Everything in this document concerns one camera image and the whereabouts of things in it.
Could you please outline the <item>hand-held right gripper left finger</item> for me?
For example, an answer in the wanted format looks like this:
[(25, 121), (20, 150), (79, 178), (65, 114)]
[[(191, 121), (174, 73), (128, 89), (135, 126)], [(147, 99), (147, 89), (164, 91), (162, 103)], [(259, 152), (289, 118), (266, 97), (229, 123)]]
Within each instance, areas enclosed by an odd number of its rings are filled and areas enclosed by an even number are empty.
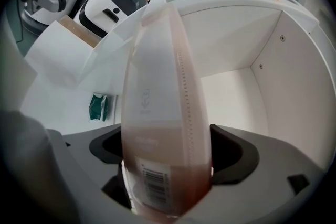
[(57, 166), (78, 210), (131, 209), (119, 125), (68, 135), (48, 131)]

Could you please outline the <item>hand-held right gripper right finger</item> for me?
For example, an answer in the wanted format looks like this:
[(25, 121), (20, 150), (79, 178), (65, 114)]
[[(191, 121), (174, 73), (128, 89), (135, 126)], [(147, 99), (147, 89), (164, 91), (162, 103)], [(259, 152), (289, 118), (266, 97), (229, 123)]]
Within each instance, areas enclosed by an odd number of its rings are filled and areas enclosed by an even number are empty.
[(189, 221), (287, 221), (324, 177), (287, 142), (215, 124), (210, 131), (212, 188)]

